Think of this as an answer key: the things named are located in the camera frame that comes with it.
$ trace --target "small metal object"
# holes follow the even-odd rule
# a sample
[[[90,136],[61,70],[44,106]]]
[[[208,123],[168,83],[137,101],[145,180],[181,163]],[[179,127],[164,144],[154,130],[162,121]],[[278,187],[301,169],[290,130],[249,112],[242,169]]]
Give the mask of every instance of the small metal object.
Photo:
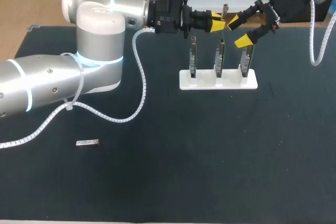
[[[99,139],[94,140],[81,140],[76,142],[76,146],[98,146]]]
[[[222,16],[221,16],[221,20],[223,21],[227,15],[227,12],[229,11],[229,5],[225,4],[223,6],[223,10],[222,10]]]
[[[196,78],[196,63],[197,63],[197,46],[196,46],[196,36],[191,37],[191,49],[190,49],[190,75],[191,78]]]
[[[224,36],[220,39],[218,48],[216,50],[216,58],[215,58],[215,71],[216,77],[221,78],[224,68],[224,56],[225,56],[225,42]]]
[[[244,78],[247,78],[248,72],[250,70],[252,56],[254,52],[254,45],[247,46],[243,50],[242,59],[240,60],[240,69],[241,69],[241,75]]]

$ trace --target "white holder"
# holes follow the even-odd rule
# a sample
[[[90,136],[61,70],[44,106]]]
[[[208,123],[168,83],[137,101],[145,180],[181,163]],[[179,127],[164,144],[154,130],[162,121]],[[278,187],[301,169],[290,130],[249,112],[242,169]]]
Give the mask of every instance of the white holder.
[[[222,78],[217,78],[215,69],[197,69],[196,78],[191,78],[189,70],[180,71],[181,90],[248,90],[257,89],[258,82],[253,69],[247,78],[238,69],[223,69]]]

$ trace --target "white cable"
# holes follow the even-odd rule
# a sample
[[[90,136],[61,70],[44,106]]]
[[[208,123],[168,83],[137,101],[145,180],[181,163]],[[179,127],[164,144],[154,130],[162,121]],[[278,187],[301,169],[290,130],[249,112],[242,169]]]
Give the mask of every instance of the white cable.
[[[328,43],[328,39],[331,33],[331,30],[336,21],[336,12],[332,15],[332,18],[329,22],[329,25],[325,31],[324,38],[322,41],[321,49],[317,60],[315,61],[314,57],[314,23],[315,23],[315,3],[314,0],[310,1],[310,36],[309,36],[309,53],[310,53],[310,62],[313,66],[318,66],[324,56],[324,51]]]
[[[66,107],[67,111],[69,110],[72,110],[73,109],[73,106],[74,106],[74,103],[77,101],[77,99],[79,98],[81,92],[82,92],[82,89],[83,89],[83,86],[84,86],[84,69],[83,69],[83,65],[82,63],[80,63],[80,61],[78,60],[78,58],[71,52],[64,52],[63,54],[61,54],[61,56],[64,56],[64,55],[70,55],[73,57],[73,59],[76,61],[78,67],[79,67],[79,71],[80,71],[80,80],[79,80],[79,85],[78,85],[78,89],[77,89],[77,92],[75,94],[75,97],[73,98],[73,100],[71,102],[69,102],[68,106]]]
[[[145,73],[143,71],[142,65],[141,65],[141,61],[138,55],[138,51],[136,49],[136,43],[137,43],[137,38],[140,34],[142,33],[154,33],[154,29],[153,28],[143,28],[141,30],[139,30],[138,32],[136,32],[133,36],[132,39],[132,48],[133,48],[133,52],[134,52],[134,56],[136,59],[136,62],[138,64],[139,70],[140,70],[140,74],[141,74],[141,78],[142,78],[142,97],[141,97],[141,101],[139,104],[139,107],[137,108],[137,110],[128,118],[126,119],[115,119],[115,118],[111,118],[107,115],[104,115],[103,113],[95,110],[94,108],[81,103],[81,102],[74,102],[73,105],[74,106],[78,106],[81,107],[83,109],[86,109],[88,111],[90,111],[91,113],[107,120],[113,123],[126,123],[129,122],[131,120],[133,120],[141,111],[144,102],[145,102],[145,98],[146,98],[146,77],[145,77]],[[48,118],[43,122],[43,124],[41,124],[41,126],[35,131],[33,132],[31,135],[21,138],[19,140],[16,141],[11,141],[11,142],[7,142],[7,143],[0,143],[0,149],[4,149],[4,148],[9,148],[9,147],[14,147],[14,146],[19,146],[25,143],[28,143],[29,141],[33,140],[34,138],[36,138],[46,127],[47,125],[52,121],[52,119],[55,118],[55,116],[61,112],[63,109],[65,109],[70,103],[72,102],[67,102],[64,103],[62,105],[60,105],[59,107],[57,107],[57,109],[55,109],[49,116]]]

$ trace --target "black tabletop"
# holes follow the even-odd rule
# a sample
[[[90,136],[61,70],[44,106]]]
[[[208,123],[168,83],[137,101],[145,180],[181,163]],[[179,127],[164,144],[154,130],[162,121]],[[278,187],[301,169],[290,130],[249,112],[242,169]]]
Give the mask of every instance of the black tabletop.
[[[226,68],[238,66],[234,40],[245,32],[225,31]],[[316,54],[323,34],[316,29]],[[132,35],[120,86],[79,99],[117,118],[132,114],[141,97]],[[197,33],[198,68],[212,68],[218,38]],[[142,35],[143,111],[114,124],[74,108],[35,140],[0,150],[0,219],[335,223],[335,34],[316,68],[308,41],[307,28],[261,39],[252,62],[257,90],[181,91],[190,41]],[[17,57],[66,51],[76,51],[75,28],[41,27]],[[30,134],[58,105],[1,120],[1,141]],[[99,147],[75,147],[95,138]]]

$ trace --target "white spiral cable wrap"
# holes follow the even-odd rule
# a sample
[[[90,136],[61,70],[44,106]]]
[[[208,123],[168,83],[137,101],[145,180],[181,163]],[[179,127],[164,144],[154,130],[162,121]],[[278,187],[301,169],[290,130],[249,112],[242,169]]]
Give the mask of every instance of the white spiral cable wrap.
[[[317,60],[315,61],[315,57],[314,57],[315,3],[314,3],[314,0],[310,1],[310,10],[311,10],[311,12],[310,12],[310,37],[309,37],[310,62],[314,67],[316,67],[321,63],[321,61],[323,59],[324,51],[325,51],[325,48],[327,46],[331,30],[332,30],[332,28],[335,24],[335,21],[336,21],[336,12],[332,15],[332,18],[329,22],[327,30],[325,31],[324,38],[323,38],[322,45],[321,45],[321,49],[320,49],[320,53],[319,53],[319,56],[318,56]]]
[[[101,117],[101,118],[103,118],[107,121],[113,122],[113,123],[127,123],[127,122],[133,120],[140,113],[140,111],[141,111],[141,109],[144,105],[145,99],[146,99],[146,77],[145,77],[145,73],[144,73],[142,65],[141,65],[141,61],[140,61],[140,58],[139,58],[139,55],[138,55],[138,51],[136,49],[137,38],[142,33],[154,33],[154,32],[155,32],[155,30],[153,28],[143,28],[143,29],[139,30],[138,32],[136,32],[133,36],[133,39],[132,39],[132,48],[133,48],[134,56],[135,56],[136,62],[138,64],[140,74],[141,74],[141,78],[142,78],[142,97],[141,97],[141,101],[140,101],[140,104],[139,104],[137,110],[130,117],[128,117],[126,119],[115,119],[115,118],[111,118],[107,115],[104,115],[103,113],[95,110],[94,108],[92,108],[92,107],[90,107],[90,106],[88,106],[84,103],[76,101],[72,104],[72,102],[67,102],[67,103],[64,103],[64,104],[60,105],[59,107],[57,107],[57,109],[55,109],[48,116],[48,118],[41,124],[41,126],[35,132],[33,132],[31,135],[29,135],[27,137],[24,137],[24,138],[21,138],[19,140],[6,142],[6,143],[0,143],[0,149],[19,146],[19,145],[28,143],[29,141],[33,140],[47,127],[47,125],[55,118],[55,116],[59,112],[61,112],[63,109],[65,109],[66,107],[71,106],[71,105],[78,106],[78,107],[81,107],[83,109],[86,109],[86,110],[90,111],[91,113],[93,113],[93,114],[95,114],[95,115],[97,115],[97,116],[99,116],[99,117]]]

